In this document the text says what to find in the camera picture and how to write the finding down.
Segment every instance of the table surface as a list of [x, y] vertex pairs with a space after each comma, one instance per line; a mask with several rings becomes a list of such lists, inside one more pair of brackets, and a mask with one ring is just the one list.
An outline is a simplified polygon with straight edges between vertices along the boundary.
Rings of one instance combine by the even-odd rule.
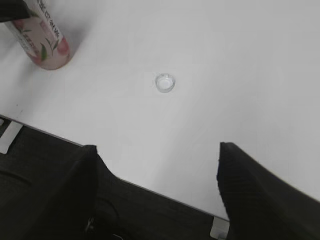
[[220, 142], [320, 200], [319, 0], [48, 2], [75, 54], [40, 69], [1, 24], [0, 115], [97, 145], [119, 178], [224, 219]]

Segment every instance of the bottle label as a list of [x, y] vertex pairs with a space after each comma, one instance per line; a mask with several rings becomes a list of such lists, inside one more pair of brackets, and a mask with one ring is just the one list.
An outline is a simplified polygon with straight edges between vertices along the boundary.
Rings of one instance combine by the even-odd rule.
[[70, 58], [69, 44], [47, 11], [44, 0], [24, 0], [30, 18], [6, 22], [31, 60], [44, 69], [56, 69]]
[[51, 18], [49, 12], [47, 11], [47, 7], [44, 3], [43, 0], [32, 0], [33, 5], [35, 6], [35, 12], [34, 14], [39, 14], [40, 18], [42, 18], [43, 20], [46, 20], [46, 23], [43, 23], [43, 25], [46, 25], [46, 27], [48, 29], [46, 29], [47, 31], [50, 31], [50, 33], [53, 35], [53, 38], [55, 41], [58, 41], [58, 43], [60, 43], [60, 41], [63, 38], [63, 34], [61, 33], [61, 31], [59, 30], [59, 28], [57, 27], [57, 25], [55, 24], [54, 20]]

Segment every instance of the bottle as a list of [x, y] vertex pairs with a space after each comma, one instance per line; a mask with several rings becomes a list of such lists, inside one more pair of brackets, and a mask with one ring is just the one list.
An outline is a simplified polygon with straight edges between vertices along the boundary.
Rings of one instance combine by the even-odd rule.
[[[12, 17], [10, 21], [4, 24], [36, 65], [46, 70], [55, 70], [69, 61], [69, 44], [43, 0], [1, 0], [3, 1], [11, 2], [10, 8], [13, 8], [14, 2], [14, 11], [11, 12], [15, 12], [14, 16], [9, 16]], [[8, 20], [8, 16], [2, 15], [2, 18]]]

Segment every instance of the plastic bottle cap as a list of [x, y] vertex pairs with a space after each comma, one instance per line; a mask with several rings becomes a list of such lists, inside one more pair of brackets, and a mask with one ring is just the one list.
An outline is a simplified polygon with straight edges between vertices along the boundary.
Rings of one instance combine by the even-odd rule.
[[160, 74], [155, 79], [156, 88], [161, 93], [170, 92], [174, 88], [175, 84], [176, 80], [174, 79], [174, 77], [167, 73]]

